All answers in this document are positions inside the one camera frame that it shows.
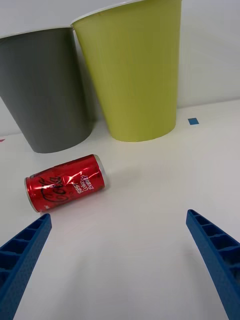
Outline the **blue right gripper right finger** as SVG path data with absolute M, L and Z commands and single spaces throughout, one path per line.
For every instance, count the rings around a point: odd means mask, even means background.
M 193 209 L 186 226 L 230 320 L 240 318 L 240 243 Z

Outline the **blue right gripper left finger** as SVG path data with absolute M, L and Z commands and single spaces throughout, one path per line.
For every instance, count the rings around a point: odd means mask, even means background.
M 52 229 L 44 214 L 0 247 L 0 319 L 12 320 Z

